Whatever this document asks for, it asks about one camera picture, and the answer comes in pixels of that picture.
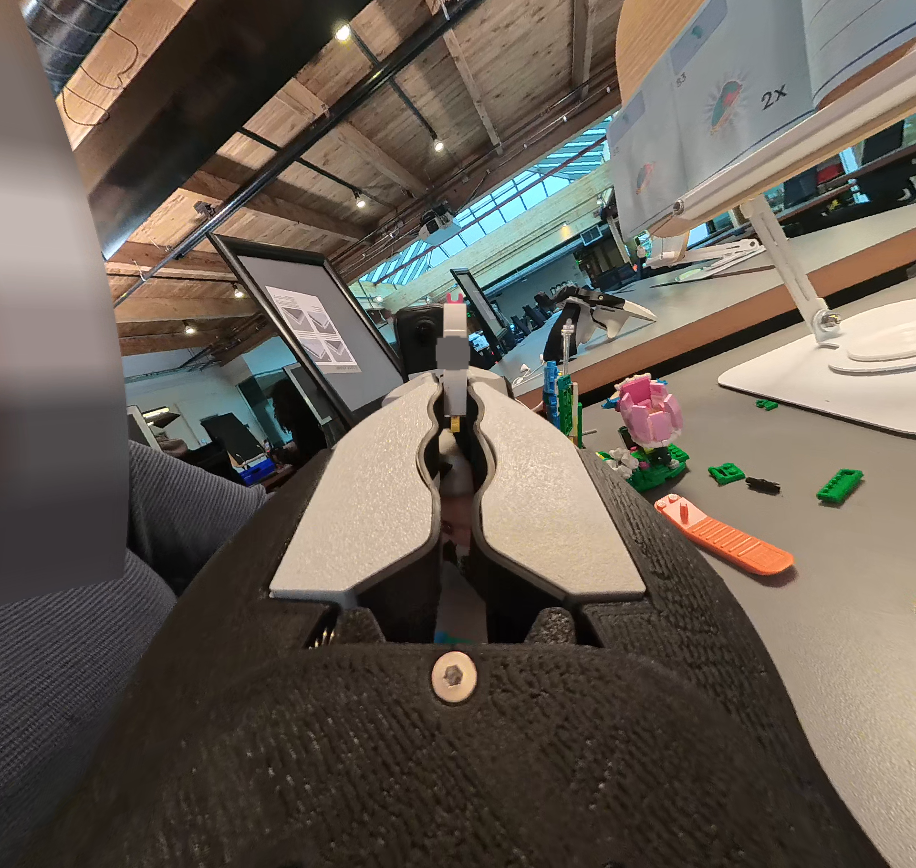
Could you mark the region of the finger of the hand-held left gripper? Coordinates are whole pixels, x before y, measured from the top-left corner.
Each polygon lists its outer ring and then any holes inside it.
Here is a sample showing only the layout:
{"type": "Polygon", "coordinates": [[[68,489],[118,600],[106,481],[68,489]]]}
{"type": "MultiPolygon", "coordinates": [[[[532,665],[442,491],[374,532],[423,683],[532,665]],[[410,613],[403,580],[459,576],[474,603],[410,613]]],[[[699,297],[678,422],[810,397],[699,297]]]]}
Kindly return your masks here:
{"type": "Polygon", "coordinates": [[[387,406],[393,404],[395,401],[399,400],[401,397],[405,396],[410,391],[415,388],[433,382],[433,373],[432,372],[421,372],[417,375],[413,375],[408,378],[408,381],[397,386],[395,389],[390,391],[387,395],[383,397],[382,406],[387,406]]]}
{"type": "Polygon", "coordinates": [[[469,372],[469,401],[477,408],[505,408],[514,402],[507,380],[491,371],[469,372]]]}

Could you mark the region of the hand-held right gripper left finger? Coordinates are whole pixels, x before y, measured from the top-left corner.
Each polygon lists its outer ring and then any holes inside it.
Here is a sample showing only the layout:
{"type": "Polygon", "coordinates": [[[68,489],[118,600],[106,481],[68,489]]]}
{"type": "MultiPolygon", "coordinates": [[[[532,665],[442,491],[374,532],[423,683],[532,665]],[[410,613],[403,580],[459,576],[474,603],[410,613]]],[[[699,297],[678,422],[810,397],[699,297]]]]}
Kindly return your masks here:
{"type": "Polygon", "coordinates": [[[272,598],[354,607],[434,548],[441,502],[423,453],[438,438],[440,395],[433,374],[332,450],[269,583],[272,598]]]}

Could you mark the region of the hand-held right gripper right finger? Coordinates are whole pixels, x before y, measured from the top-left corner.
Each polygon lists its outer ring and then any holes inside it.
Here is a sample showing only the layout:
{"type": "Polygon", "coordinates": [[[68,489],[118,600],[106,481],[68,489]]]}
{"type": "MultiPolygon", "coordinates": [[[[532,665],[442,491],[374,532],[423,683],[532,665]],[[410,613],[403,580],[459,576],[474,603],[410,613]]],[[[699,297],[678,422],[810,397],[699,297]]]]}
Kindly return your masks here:
{"type": "Polygon", "coordinates": [[[469,384],[487,474],[475,537],[497,565],[568,606],[641,599],[646,585],[583,455],[492,384],[469,384]]]}

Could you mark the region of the lego instruction booklet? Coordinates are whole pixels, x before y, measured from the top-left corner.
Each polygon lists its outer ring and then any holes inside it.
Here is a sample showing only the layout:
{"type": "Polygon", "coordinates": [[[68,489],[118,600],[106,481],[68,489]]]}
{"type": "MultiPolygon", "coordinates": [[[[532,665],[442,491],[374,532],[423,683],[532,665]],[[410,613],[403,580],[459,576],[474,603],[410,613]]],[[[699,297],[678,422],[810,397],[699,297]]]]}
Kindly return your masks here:
{"type": "Polygon", "coordinates": [[[704,0],[607,128],[624,237],[914,33],[915,0],[704,0]]]}

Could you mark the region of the black white gripper tool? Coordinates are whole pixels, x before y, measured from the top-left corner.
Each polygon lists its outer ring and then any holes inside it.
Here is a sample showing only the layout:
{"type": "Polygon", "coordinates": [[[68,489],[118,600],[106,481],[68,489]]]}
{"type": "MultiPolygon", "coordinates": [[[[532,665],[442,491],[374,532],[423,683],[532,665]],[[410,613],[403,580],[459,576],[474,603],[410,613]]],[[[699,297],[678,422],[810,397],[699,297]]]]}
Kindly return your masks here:
{"type": "Polygon", "coordinates": [[[579,287],[560,292],[562,310],[547,336],[541,355],[546,362],[561,363],[577,356],[597,333],[614,341],[629,320],[655,323],[657,316],[647,308],[619,296],[579,287]]]}

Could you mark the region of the black framed grey board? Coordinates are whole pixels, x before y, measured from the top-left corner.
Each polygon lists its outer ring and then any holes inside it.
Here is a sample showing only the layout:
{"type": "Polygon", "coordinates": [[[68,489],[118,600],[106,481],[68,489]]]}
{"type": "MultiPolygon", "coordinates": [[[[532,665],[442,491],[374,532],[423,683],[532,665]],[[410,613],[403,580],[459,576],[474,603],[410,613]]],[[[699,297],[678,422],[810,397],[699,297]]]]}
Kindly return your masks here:
{"type": "Polygon", "coordinates": [[[332,441],[406,381],[395,348],[338,276],[308,251],[209,234],[294,362],[286,376],[332,441]]]}

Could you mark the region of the black tilted monitor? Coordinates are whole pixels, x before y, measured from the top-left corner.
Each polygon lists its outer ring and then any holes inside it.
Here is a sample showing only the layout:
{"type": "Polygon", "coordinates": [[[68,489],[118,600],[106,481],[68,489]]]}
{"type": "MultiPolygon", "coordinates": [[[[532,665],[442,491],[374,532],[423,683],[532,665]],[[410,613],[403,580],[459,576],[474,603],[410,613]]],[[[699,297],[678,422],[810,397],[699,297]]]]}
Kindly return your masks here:
{"type": "Polygon", "coordinates": [[[200,426],[212,442],[226,450],[237,468],[245,469],[266,456],[261,440],[233,413],[204,417],[200,426]]]}

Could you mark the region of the orange brick separator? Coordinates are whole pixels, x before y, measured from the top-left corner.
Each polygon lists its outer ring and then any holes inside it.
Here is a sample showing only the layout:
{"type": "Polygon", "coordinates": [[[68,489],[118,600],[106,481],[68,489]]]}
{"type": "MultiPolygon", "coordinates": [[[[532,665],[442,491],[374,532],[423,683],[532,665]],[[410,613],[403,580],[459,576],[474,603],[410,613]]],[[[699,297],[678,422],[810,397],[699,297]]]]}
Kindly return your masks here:
{"type": "Polygon", "coordinates": [[[752,575],[778,576],[795,565],[792,554],[716,520],[680,495],[665,495],[654,508],[691,542],[752,575]]]}

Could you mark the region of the person's grey knit sweater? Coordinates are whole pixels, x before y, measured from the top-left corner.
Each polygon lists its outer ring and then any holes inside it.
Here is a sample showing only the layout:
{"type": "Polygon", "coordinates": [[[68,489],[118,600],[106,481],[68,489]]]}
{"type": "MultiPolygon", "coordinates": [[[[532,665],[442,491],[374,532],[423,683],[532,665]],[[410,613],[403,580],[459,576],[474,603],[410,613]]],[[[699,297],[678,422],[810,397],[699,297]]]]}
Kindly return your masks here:
{"type": "Polygon", "coordinates": [[[2,866],[83,779],[177,597],[269,499],[262,485],[129,448],[123,575],[2,606],[2,866]]]}

